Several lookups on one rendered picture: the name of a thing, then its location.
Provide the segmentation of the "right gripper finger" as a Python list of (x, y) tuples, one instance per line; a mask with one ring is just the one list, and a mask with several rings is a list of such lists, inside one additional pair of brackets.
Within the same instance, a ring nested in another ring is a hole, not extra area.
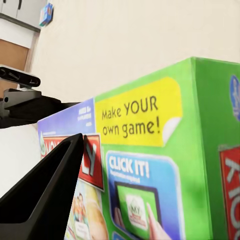
[(83, 154), (69, 136), (0, 198), (0, 240), (64, 240)]

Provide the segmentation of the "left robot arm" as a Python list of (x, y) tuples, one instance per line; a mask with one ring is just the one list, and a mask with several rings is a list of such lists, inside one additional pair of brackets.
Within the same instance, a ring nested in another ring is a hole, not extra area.
[(41, 91), (32, 89), (41, 84), (36, 75), (7, 65), (0, 64), (0, 80), (18, 84), (17, 89), (6, 89), (0, 97), (0, 129), (35, 124), (80, 103), (61, 103), (43, 96)]

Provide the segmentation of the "board game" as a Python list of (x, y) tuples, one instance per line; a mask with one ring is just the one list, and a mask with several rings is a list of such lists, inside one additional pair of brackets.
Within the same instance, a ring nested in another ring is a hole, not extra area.
[(51, 20), (52, 8), (53, 4), (48, 2), (45, 7), (40, 11), (39, 26), (43, 27)]
[(240, 63), (191, 56), (37, 122), (82, 133), (64, 240), (240, 240)]

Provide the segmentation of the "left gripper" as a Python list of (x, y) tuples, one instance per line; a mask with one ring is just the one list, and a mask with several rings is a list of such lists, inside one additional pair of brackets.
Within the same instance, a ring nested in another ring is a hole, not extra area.
[(38, 123), (39, 120), (79, 103), (61, 103), (61, 100), (43, 96), (42, 92), (37, 90), (22, 91), (9, 88), (3, 92), (0, 117), (9, 126), (25, 126)]

